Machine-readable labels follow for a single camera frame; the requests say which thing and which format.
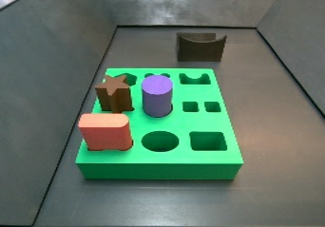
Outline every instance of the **dark brown block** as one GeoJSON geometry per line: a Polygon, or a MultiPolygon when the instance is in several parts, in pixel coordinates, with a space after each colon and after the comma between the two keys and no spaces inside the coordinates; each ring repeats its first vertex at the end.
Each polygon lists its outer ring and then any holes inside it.
{"type": "Polygon", "coordinates": [[[99,104],[103,111],[121,113],[132,111],[131,90],[127,85],[127,76],[116,78],[105,75],[105,82],[95,87],[99,104]]]}
{"type": "Polygon", "coordinates": [[[215,40],[214,33],[177,33],[179,62],[219,62],[227,35],[215,40]]]}

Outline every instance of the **green object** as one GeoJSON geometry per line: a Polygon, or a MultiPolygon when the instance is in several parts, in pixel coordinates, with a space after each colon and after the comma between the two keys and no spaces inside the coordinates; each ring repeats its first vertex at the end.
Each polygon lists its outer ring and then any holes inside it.
{"type": "MultiPolygon", "coordinates": [[[[127,151],[88,151],[83,141],[76,164],[85,179],[231,180],[243,164],[226,106],[211,69],[109,68],[125,74],[133,111],[133,146],[127,151]],[[163,118],[141,110],[140,83],[147,75],[168,76],[172,111],[163,118]]],[[[92,113],[101,112],[96,100],[92,113]]]]}

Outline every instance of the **square hole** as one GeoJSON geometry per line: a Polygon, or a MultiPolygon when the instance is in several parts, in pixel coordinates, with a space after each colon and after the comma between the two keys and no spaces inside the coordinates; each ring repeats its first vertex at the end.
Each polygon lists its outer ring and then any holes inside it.
{"type": "Polygon", "coordinates": [[[183,102],[183,111],[184,112],[198,112],[198,103],[196,102],[183,102]]]}
{"type": "Polygon", "coordinates": [[[224,151],[227,144],[222,132],[190,132],[190,147],[194,151],[224,151]]]}
{"type": "Polygon", "coordinates": [[[206,107],[207,112],[220,112],[218,102],[204,102],[204,107],[206,107]]]}

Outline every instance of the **pink block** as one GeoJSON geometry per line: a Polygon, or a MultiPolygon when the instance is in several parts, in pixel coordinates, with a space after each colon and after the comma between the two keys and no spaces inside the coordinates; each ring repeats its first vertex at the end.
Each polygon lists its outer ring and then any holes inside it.
{"type": "Polygon", "coordinates": [[[132,147],[128,117],[124,114],[84,114],[79,129],[91,151],[132,147]]]}

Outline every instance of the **hole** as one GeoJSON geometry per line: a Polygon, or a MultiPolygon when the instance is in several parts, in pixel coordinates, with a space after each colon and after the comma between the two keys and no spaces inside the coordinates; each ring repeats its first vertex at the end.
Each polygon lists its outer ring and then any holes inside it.
{"type": "Polygon", "coordinates": [[[152,76],[152,75],[155,75],[153,73],[147,73],[145,75],[144,75],[144,78],[147,78],[148,76],[152,76]]]}
{"type": "Polygon", "coordinates": [[[196,79],[188,78],[185,73],[179,74],[179,80],[181,85],[210,85],[210,77],[207,73],[203,73],[202,76],[196,79]]]}
{"type": "Polygon", "coordinates": [[[116,75],[115,77],[119,77],[121,75],[127,75],[127,84],[128,86],[133,86],[137,83],[137,76],[129,74],[129,73],[121,73],[119,75],[116,75]]]}
{"type": "Polygon", "coordinates": [[[218,102],[204,102],[204,107],[206,107],[207,112],[220,112],[218,102]]]}
{"type": "Polygon", "coordinates": [[[169,78],[169,75],[167,73],[161,73],[161,76],[169,78]]]}
{"type": "Polygon", "coordinates": [[[227,144],[220,132],[190,132],[190,147],[195,151],[224,151],[227,144]]]}
{"type": "Polygon", "coordinates": [[[177,137],[165,131],[149,132],[141,138],[141,145],[153,152],[165,152],[172,150],[179,144],[177,137]]]}
{"type": "Polygon", "coordinates": [[[196,102],[183,102],[183,111],[184,112],[198,112],[198,103],[196,102]]]}

